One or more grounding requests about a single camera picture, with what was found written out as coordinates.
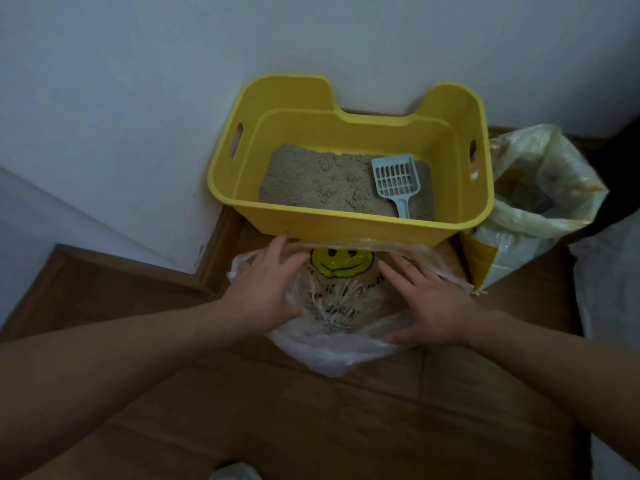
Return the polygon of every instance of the blue litter scoop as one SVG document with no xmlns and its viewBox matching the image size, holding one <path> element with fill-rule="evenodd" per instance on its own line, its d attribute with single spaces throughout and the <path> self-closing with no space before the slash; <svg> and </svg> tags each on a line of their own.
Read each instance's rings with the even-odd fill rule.
<svg viewBox="0 0 640 480">
<path fill-rule="evenodd" d="M 398 217 L 409 219 L 409 199 L 420 192 L 420 180 L 411 153 L 371 161 L 378 195 L 392 200 Z"/>
</svg>

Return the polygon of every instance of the plastic bag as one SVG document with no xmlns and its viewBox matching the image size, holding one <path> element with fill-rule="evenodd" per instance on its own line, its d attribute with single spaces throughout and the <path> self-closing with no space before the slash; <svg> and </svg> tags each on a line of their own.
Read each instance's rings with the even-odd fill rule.
<svg viewBox="0 0 640 480">
<path fill-rule="evenodd" d="M 406 348 L 382 341 L 390 330 L 412 322 L 404 298 L 377 266 L 380 259 L 394 266 L 389 252 L 408 258 L 418 252 L 435 273 L 467 292 L 472 290 L 447 270 L 432 249 L 419 244 L 299 241 L 285 246 L 283 258 L 304 250 L 311 258 L 294 275 L 286 298 L 302 306 L 305 313 L 266 336 L 286 354 L 328 377 L 341 376 L 359 363 Z M 233 281 L 240 265 L 258 252 L 236 256 L 227 274 L 229 280 Z"/>
<path fill-rule="evenodd" d="M 476 290 L 593 222 L 608 190 L 559 128 L 539 125 L 492 139 L 495 203 L 487 220 L 460 233 Z"/>
</svg>

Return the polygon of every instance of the baseboard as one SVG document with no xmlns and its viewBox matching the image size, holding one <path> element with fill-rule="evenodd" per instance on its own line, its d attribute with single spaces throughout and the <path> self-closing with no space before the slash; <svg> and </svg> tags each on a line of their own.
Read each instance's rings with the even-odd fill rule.
<svg viewBox="0 0 640 480">
<path fill-rule="evenodd" d="M 9 342 L 20 336 L 20 332 L 27 327 L 37 307 L 40 306 L 43 298 L 68 261 L 68 254 L 56 246 L 27 290 L 27 293 L 24 294 L 11 315 L 9 315 L 9 318 L 7 318 L 2 329 L 0 329 L 0 342 Z"/>
<path fill-rule="evenodd" d="M 516 128 L 505 128 L 501 126 L 489 126 L 489 138 L 495 138 L 501 134 L 510 133 L 516 131 Z M 598 138 L 591 136 L 577 136 L 572 134 L 565 135 L 575 145 L 578 150 L 584 155 L 589 156 L 591 152 L 596 151 L 601 147 L 609 138 Z"/>
<path fill-rule="evenodd" d="M 230 268 L 243 225 L 244 217 L 225 206 L 194 274 L 71 246 L 60 245 L 58 248 L 68 256 L 93 264 L 215 294 Z"/>
<path fill-rule="evenodd" d="M 514 131 L 514 128 L 489 127 L 489 137 L 496 137 L 510 131 Z M 588 155 L 606 142 L 605 138 L 581 136 L 568 136 L 568 138 L 585 155 Z M 160 266 L 71 246 L 58 245 L 53 250 L 36 280 L 20 300 L 11 316 L 9 316 L 4 327 L 0 330 L 0 342 L 12 340 L 18 336 L 20 330 L 24 328 L 25 323 L 28 322 L 29 317 L 37 309 L 42 298 L 55 281 L 62 267 L 72 258 L 111 267 L 126 273 L 139 274 L 181 286 L 206 290 L 215 295 L 224 282 L 226 272 L 230 269 L 244 223 L 244 217 L 235 209 L 225 206 L 222 213 L 220 213 L 220 218 L 207 244 L 198 270 L 194 274 L 181 273 L 180 271 Z"/>
</svg>

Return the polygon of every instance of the yellow litter box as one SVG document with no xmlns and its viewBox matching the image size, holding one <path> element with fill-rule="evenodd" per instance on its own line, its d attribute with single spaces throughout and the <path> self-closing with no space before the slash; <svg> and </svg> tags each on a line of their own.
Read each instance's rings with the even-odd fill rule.
<svg viewBox="0 0 640 480">
<path fill-rule="evenodd" d="M 336 154 L 412 153 L 431 169 L 435 220 L 260 203 L 260 185 L 271 154 L 283 144 Z M 299 239 L 377 239 L 434 246 L 480 224 L 493 206 L 484 106 L 473 91 L 453 82 L 432 88 L 412 114 L 375 116 L 341 110 L 322 76 L 261 77 L 240 92 L 207 181 L 217 199 L 259 231 Z"/>
</svg>

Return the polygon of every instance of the smiley face print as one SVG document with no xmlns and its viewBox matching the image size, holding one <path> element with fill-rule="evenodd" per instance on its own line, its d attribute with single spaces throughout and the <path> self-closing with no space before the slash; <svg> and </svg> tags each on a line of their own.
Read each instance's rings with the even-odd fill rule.
<svg viewBox="0 0 640 480">
<path fill-rule="evenodd" d="M 312 249 L 311 265 L 327 278 L 352 278 L 373 266 L 371 251 L 346 249 Z"/>
</svg>

